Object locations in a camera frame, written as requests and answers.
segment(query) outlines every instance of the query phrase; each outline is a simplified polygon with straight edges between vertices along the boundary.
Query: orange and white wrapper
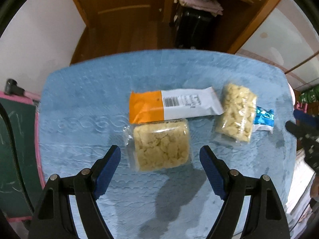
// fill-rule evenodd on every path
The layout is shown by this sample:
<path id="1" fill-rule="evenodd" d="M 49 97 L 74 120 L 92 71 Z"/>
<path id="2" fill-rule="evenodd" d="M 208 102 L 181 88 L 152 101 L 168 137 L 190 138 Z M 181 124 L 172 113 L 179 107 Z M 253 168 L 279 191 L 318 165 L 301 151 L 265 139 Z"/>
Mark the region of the orange and white wrapper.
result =
<path id="1" fill-rule="evenodd" d="M 223 113 L 221 103 L 212 87 L 132 92 L 130 96 L 130 123 L 132 124 Z"/>

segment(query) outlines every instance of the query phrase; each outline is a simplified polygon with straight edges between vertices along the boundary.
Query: pink clip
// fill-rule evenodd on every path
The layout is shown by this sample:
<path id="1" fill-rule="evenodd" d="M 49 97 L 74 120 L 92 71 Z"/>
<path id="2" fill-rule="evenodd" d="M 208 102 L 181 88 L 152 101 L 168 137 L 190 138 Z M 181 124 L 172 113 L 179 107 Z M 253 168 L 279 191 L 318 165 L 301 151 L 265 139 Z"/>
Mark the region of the pink clip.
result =
<path id="1" fill-rule="evenodd" d="M 296 105 L 296 109 L 297 109 L 297 110 L 302 111 L 302 112 L 304 112 L 304 113 L 307 113 L 307 107 L 308 107 L 308 104 L 307 104 L 307 103 L 304 104 L 304 108 L 303 108 L 303 107 L 302 107 L 302 103 L 299 103 L 299 102 L 297 101 L 297 105 Z"/>

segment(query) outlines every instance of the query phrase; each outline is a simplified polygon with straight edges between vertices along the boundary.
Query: packaged food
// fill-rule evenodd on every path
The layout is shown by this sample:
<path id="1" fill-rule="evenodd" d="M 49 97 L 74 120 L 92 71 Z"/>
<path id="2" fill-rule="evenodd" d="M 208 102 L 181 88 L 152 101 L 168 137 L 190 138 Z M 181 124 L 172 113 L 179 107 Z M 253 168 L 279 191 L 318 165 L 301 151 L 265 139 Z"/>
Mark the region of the packaged food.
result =
<path id="1" fill-rule="evenodd" d="M 272 134 L 275 124 L 274 117 L 275 116 L 273 110 L 266 111 L 263 108 L 257 106 L 253 132 L 255 132 L 256 130 L 267 130 L 270 131 L 270 133 Z"/>
<path id="2" fill-rule="evenodd" d="M 134 170 L 155 171 L 191 162 L 185 119 L 128 127 L 124 134 L 130 166 Z"/>
<path id="3" fill-rule="evenodd" d="M 220 115 L 223 108 L 212 87 L 131 93 L 130 123 Z"/>
<path id="4" fill-rule="evenodd" d="M 229 84 L 225 88 L 224 114 L 216 131 L 236 141 L 249 142 L 256 114 L 257 97 L 248 88 Z"/>

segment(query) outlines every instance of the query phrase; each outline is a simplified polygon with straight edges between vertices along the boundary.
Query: barcode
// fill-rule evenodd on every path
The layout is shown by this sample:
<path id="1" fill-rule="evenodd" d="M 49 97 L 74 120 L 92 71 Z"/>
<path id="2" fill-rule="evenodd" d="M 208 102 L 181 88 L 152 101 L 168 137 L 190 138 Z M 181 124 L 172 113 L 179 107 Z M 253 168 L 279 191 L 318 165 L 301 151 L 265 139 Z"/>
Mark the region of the barcode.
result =
<path id="1" fill-rule="evenodd" d="M 178 98 L 175 97 L 164 97 L 163 98 L 164 107 L 176 107 L 179 106 Z"/>

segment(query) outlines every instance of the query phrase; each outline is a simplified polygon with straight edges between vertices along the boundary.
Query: blue tablecloth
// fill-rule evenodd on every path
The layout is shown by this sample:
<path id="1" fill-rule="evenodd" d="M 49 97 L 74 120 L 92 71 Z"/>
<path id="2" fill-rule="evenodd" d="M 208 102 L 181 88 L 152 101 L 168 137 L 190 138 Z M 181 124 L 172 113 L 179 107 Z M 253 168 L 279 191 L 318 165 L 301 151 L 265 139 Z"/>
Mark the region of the blue tablecloth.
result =
<path id="1" fill-rule="evenodd" d="M 214 142 L 214 117 L 189 120 L 192 165 L 158 172 L 134 173 L 122 159 L 106 194 L 97 201 L 115 239 L 206 238 L 222 201 L 214 195 L 199 162 L 199 149 L 209 145 L 229 168 L 243 175 L 268 174 L 284 204 L 287 200 L 296 139 L 285 130 L 293 106 L 283 72 L 274 66 L 235 55 L 196 50 L 124 53 L 85 61 L 51 74 L 45 84 L 39 119 L 39 141 L 45 178 L 74 175 L 103 157 L 112 144 L 123 149 L 132 90 L 207 88 L 217 95 L 228 82 L 244 85 L 257 105 L 273 109 L 274 134 L 253 133 L 250 144 L 236 150 Z M 80 238 L 85 238 L 74 199 L 72 212 Z M 246 199 L 236 232 L 243 229 Z"/>

